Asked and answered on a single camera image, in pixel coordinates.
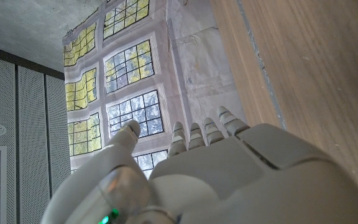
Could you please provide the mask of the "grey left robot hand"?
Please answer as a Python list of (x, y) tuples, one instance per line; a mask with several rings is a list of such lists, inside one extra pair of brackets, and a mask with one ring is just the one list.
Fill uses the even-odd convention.
[(358, 223), (358, 185), (320, 148), (221, 106), (186, 137), (176, 122), (165, 160), (145, 175), (126, 122), (67, 178), (43, 223)]

